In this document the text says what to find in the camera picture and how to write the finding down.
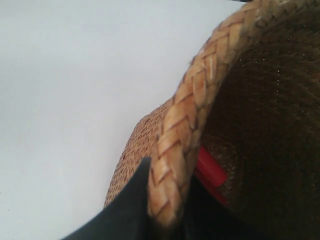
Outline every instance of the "braided straw trim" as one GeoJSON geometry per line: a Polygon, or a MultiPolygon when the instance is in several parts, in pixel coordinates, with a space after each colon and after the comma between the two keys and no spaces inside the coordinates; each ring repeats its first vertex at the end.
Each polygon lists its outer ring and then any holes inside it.
{"type": "Polygon", "coordinates": [[[219,88],[241,53],[271,27],[320,0],[254,0],[223,21],[202,47],[172,98],[151,152],[148,214],[164,228],[183,214],[200,137],[219,88]]]}

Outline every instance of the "woven texture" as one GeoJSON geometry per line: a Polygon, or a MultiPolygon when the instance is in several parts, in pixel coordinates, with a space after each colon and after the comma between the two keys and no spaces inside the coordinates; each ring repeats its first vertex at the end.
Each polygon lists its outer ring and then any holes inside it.
{"type": "Polygon", "coordinates": [[[172,228],[203,144],[243,221],[276,239],[320,239],[319,6],[254,0],[223,21],[172,99],[134,129],[105,205],[151,155],[147,211],[172,228]]]}

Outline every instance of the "white background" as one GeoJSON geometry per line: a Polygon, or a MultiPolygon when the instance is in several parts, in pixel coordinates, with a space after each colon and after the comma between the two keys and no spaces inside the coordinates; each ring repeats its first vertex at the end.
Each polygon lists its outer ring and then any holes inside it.
{"type": "Polygon", "coordinates": [[[0,1],[0,239],[102,210],[136,123],[174,93],[226,0],[0,1]]]}

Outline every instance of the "woven straw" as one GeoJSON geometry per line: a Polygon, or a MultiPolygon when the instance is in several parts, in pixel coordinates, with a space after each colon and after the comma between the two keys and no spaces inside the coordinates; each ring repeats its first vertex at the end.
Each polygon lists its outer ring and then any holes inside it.
{"type": "Polygon", "coordinates": [[[244,4],[174,96],[137,124],[105,206],[151,156],[147,211],[174,226],[204,145],[226,169],[220,190],[243,221],[276,239],[320,239],[319,77],[320,0],[244,4]]]}

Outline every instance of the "white wall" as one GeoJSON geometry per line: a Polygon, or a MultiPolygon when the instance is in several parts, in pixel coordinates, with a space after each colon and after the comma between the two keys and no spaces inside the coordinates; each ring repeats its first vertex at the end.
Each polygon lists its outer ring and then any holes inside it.
{"type": "Polygon", "coordinates": [[[2,0],[0,239],[101,211],[137,121],[174,93],[226,0],[2,0]]]}

